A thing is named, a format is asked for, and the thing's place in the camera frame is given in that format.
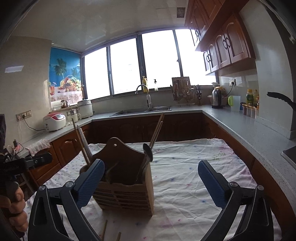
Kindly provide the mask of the person left hand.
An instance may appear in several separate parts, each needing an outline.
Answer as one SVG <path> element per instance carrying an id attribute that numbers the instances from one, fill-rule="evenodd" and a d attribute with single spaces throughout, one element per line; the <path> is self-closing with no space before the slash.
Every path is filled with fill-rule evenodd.
<path id="1" fill-rule="evenodd" d="M 24 211 L 26 202 L 20 187 L 15 191 L 15 199 L 15 202 L 11 202 L 8 197 L 1 196 L 1 208 L 7 208 L 10 213 L 16 214 L 16 216 L 9 218 L 12 227 L 15 227 L 19 232 L 26 232 L 28 229 L 27 213 Z"/>

